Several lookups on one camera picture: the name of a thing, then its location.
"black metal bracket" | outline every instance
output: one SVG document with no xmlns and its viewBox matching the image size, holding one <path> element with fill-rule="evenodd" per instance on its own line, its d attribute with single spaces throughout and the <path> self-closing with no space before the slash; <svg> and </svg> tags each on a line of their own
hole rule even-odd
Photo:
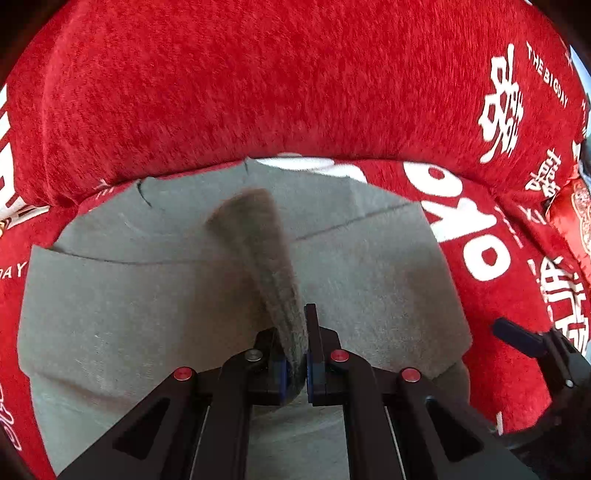
<svg viewBox="0 0 591 480">
<path fill-rule="evenodd" d="M 555 329 L 536 334 L 500 318 L 493 333 L 536 359 L 552 398 L 534 426 L 502 443 L 541 479 L 591 478 L 591 365 Z"/>
<path fill-rule="evenodd" d="M 468 405 L 421 372 L 388 372 L 343 350 L 306 306 L 314 406 L 342 405 L 352 480 L 534 480 Z M 288 365 L 274 329 L 221 368 L 181 367 L 88 448 L 60 480 L 241 480 L 253 405 L 280 406 Z"/>
</svg>

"red blanket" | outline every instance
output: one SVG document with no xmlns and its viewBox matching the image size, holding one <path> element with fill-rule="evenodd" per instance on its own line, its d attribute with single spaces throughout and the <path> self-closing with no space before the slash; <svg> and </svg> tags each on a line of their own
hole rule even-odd
<svg viewBox="0 0 591 480">
<path fill-rule="evenodd" d="M 584 124 L 569 51 L 522 0 L 72 0 L 0 91 L 0 421 L 51 478 L 15 351 L 31 244 L 105 186 L 296 151 L 423 202 L 475 339 L 473 404 L 531 424 L 539 371 L 488 327 L 552 320 L 586 346 L 586 286 L 540 213 Z"/>
</svg>

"red screw cap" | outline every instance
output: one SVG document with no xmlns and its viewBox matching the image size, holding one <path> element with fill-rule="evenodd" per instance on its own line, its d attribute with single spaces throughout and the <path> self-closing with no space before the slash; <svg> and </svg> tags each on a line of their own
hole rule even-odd
<svg viewBox="0 0 591 480">
<path fill-rule="evenodd" d="M 409 383 L 416 383 L 421 380 L 421 372 L 416 368 L 405 368 L 402 370 L 402 378 Z"/>
<path fill-rule="evenodd" d="M 346 350 L 333 350 L 330 353 L 330 359 L 333 362 L 346 362 L 349 359 L 349 352 Z"/>
<path fill-rule="evenodd" d="M 193 370 L 189 367 L 178 367 L 173 375 L 178 381 L 184 382 L 193 376 Z"/>
</svg>

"gray cloth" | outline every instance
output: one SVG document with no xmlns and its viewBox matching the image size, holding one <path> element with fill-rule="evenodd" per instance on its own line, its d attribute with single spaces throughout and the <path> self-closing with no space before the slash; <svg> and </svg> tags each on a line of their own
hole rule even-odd
<svg viewBox="0 0 591 480">
<path fill-rule="evenodd" d="M 265 302 L 289 366 L 291 401 L 306 383 L 308 330 L 273 197 L 265 189 L 246 190 L 224 202 L 207 220 L 207 227 L 242 259 Z"/>
<path fill-rule="evenodd" d="M 31 256 L 18 351 L 56 472 L 174 368 L 218 367 L 270 325 L 239 259 L 204 227 L 222 201 L 253 187 L 273 195 L 303 301 L 345 348 L 467 392 L 469 329 L 418 204 L 254 162 L 146 179 Z M 338 408 L 296 401 L 256 413 L 249 478 L 347 477 Z"/>
</svg>

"chinese character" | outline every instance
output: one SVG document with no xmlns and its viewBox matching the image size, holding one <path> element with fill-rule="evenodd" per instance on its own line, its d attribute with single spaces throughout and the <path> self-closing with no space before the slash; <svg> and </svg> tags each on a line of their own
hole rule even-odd
<svg viewBox="0 0 591 480">
<path fill-rule="evenodd" d="M 546 198 L 550 198 L 560 190 L 554 179 L 556 178 L 556 171 L 560 167 L 561 159 L 560 155 L 556 156 L 554 149 L 547 150 L 546 154 L 548 158 L 542 162 L 538 173 L 530 173 L 531 180 L 525 185 L 525 189 L 534 192 L 541 190 Z"/>
<path fill-rule="evenodd" d="M 550 304 L 566 304 L 567 315 L 556 319 L 554 328 L 562 331 L 563 335 L 584 355 L 589 341 L 589 319 L 583 314 L 582 301 L 587 300 L 587 296 L 583 283 L 577 283 L 579 280 L 577 274 L 570 274 L 556 267 L 562 260 L 562 257 L 558 257 L 552 262 L 544 257 L 540 265 L 540 286 L 547 292 L 547 301 Z"/>
<path fill-rule="evenodd" d="M 519 84 L 513 82 L 513 52 L 515 47 L 509 43 L 507 58 L 491 58 L 491 80 L 496 92 L 484 97 L 484 108 L 478 119 L 482 127 L 482 138 L 491 142 L 496 135 L 495 144 L 480 158 L 480 163 L 491 161 L 496 148 L 501 143 L 501 153 L 511 153 L 517 145 L 517 128 L 523 118 L 523 93 L 519 92 Z M 493 119 L 489 118 L 491 106 L 495 108 Z"/>
</svg>

